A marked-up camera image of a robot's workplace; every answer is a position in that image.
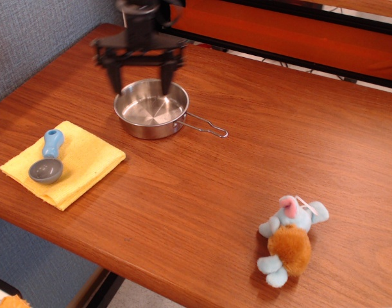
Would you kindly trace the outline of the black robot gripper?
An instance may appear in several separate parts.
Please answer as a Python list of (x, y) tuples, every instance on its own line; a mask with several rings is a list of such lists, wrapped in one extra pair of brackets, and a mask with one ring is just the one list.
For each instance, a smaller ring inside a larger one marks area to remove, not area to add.
[(105, 69), (116, 94), (121, 93), (120, 68), (159, 66), (162, 94), (168, 95), (174, 73), (183, 66), (184, 40), (162, 33), (172, 26), (159, 9), (123, 9), (125, 29), (92, 41), (96, 63)]

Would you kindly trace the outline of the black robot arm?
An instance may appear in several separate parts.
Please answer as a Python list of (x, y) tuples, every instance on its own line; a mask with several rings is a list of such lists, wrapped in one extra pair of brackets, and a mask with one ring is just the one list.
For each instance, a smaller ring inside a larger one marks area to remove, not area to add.
[(125, 29), (113, 36), (92, 41), (96, 63), (107, 70), (114, 92), (122, 90), (123, 66), (159, 66), (162, 94), (169, 94), (174, 73), (183, 65), (185, 40), (159, 32), (179, 19), (163, 21), (160, 1), (117, 1), (125, 17)]

